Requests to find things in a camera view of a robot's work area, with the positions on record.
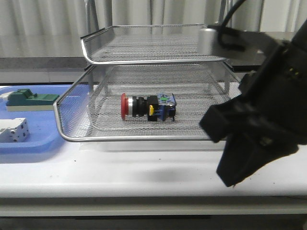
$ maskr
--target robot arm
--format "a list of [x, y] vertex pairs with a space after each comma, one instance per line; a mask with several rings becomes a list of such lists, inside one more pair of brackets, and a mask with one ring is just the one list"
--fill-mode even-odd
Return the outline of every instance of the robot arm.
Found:
[[[221, 42], [221, 32], [233, 43]], [[223, 25], [200, 32], [200, 41], [205, 54], [246, 59], [261, 49], [267, 57], [257, 72], [242, 79], [241, 95], [212, 105], [200, 122], [214, 142], [226, 138], [217, 168], [226, 186], [307, 144], [307, 20], [291, 42]]]

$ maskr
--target metal mesh basket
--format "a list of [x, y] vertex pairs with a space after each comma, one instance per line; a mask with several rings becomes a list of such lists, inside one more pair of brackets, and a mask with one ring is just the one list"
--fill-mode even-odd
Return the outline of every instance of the metal mesh basket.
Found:
[[[54, 104], [60, 134], [70, 141], [206, 140], [199, 122], [211, 104], [239, 94], [222, 62], [91, 67]], [[120, 96], [175, 95], [176, 119], [149, 122], [120, 115]]]
[[111, 26], [81, 39], [92, 64], [140, 64], [217, 61], [221, 57], [197, 52], [202, 24]]

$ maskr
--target green connector block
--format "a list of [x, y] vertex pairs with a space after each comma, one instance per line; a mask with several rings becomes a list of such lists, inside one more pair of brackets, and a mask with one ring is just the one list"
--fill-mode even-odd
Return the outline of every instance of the green connector block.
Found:
[[8, 97], [8, 111], [42, 111], [53, 110], [53, 103], [58, 94], [33, 94], [30, 89], [20, 89]]

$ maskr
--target yellow terminal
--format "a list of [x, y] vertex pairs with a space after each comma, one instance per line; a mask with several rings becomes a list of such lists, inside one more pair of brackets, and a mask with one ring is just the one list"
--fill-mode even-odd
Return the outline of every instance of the yellow terminal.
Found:
[[149, 116], [154, 115], [154, 107], [152, 105], [149, 105]]

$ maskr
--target white connector block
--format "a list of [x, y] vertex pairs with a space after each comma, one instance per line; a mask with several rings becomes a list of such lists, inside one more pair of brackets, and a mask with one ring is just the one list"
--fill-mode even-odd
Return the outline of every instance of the white connector block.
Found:
[[23, 142], [28, 135], [26, 118], [0, 119], [0, 142]]

